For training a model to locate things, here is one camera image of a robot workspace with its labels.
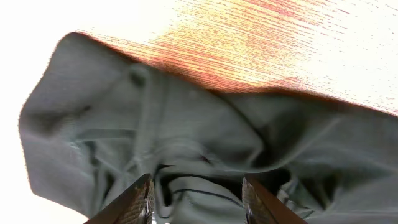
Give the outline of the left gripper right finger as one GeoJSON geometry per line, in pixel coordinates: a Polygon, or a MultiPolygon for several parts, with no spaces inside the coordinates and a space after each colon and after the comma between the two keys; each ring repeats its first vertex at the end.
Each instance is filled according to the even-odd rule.
{"type": "Polygon", "coordinates": [[[242,201],[246,224],[307,224],[252,176],[245,176],[242,201]]]}

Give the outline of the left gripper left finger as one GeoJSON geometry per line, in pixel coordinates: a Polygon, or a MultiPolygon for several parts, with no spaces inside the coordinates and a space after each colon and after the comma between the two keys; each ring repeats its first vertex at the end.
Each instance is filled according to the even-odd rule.
{"type": "Polygon", "coordinates": [[[154,208],[154,183],[144,174],[85,224],[151,224],[154,208]]]}

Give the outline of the black polo shirt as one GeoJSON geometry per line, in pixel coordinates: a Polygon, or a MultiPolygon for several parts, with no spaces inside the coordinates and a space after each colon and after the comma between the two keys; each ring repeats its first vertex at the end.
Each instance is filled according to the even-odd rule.
{"type": "Polygon", "coordinates": [[[242,223],[254,174],[309,223],[397,222],[397,118],[288,91],[213,93],[66,35],[19,118],[30,186],[93,217],[144,174],[158,223],[242,223]]]}

